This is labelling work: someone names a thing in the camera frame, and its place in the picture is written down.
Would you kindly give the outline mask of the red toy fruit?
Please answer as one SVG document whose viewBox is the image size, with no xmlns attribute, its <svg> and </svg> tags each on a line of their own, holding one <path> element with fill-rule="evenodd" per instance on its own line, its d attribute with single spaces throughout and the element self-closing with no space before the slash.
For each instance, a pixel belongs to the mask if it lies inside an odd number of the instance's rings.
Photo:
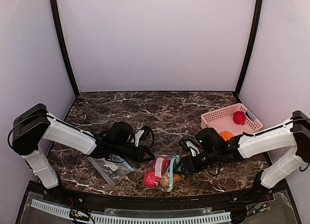
<svg viewBox="0 0 310 224">
<path fill-rule="evenodd" d="M 164 174 L 168 171 L 170 166 L 170 159 L 167 157 L 157 157 L 152 163 L 152 170 L 156 171 L 160 169 L 161 173 Z"/>
</svg>

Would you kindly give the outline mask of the large clear zip bag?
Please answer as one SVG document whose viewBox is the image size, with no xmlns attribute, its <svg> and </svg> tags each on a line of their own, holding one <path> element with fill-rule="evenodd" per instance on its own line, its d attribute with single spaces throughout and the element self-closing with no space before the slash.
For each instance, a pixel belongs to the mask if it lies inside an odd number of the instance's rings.
<svg viewBox="0 0 310 224">
<path fill-rule="evenodd" d="M 173 173 L 173 166 L 177 160 L 180 160 L 180 157 L 178 155 L 175 157 L 168 157 L 168 156 L 157 156 L 157 157 L 169 158 L 170 159 L 170 166 L 169 166 L 168 171 L 164 174 L 161 173 L 160 169 L 157 169 L 156 171 L 154 171 L 155 175 L 160 177 L 160 183 L 154 188 L 160 188 L 166 192 L 171 192 L 173 190 L 174 186 L 176 184 L 180 183 L 183 179 L 183 176 L 181 175 L 181 173 Z"/>
</svg>

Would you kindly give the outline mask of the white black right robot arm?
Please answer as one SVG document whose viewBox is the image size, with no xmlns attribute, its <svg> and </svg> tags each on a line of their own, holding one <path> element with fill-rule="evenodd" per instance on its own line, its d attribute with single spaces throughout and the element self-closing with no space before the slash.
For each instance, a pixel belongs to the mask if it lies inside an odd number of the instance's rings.
<svg viewBox="0 0 310 224">
<path fill-rule="evenodd" d="M 224 140 L 214 128 L 204 128 L 195 136 L 202 152 L 181 158 L 172 171 L 190 175 L 207 169 L 214 163 L 233 163 L 280 148 L 287 152 L 270 167 L 259 172 L 255 185 L 271 189 L 295 170 L 304 171 L 310 165 L 310 119 L 301 111 L 293 112 L 281 124 L 256 132 L 242 133 Z"/>
</svg>

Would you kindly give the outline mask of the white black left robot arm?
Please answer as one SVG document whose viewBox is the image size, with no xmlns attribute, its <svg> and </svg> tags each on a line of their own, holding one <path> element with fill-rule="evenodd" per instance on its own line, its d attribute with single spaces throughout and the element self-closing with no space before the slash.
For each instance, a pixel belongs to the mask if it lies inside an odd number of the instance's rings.
<svg viewBox="0 0 310 224">
<path fill-rule="evenodd" d="M 46 105 L 38 103 L 14 120 L 7 143 L 47 190 L 62 185 L 47 154 L 39 146 L 41 141 L 61 144 L 93 159 L 111 161 L 113 156 L 119 156 L 123 160 L 148 162 L 155 158 L 151 152 L 155 136 L 149 126 L 134 132 L 130 124 L 119 121 L 100 133 L 93 133 L 57 118 L 47 111 Z"/>
</svg>

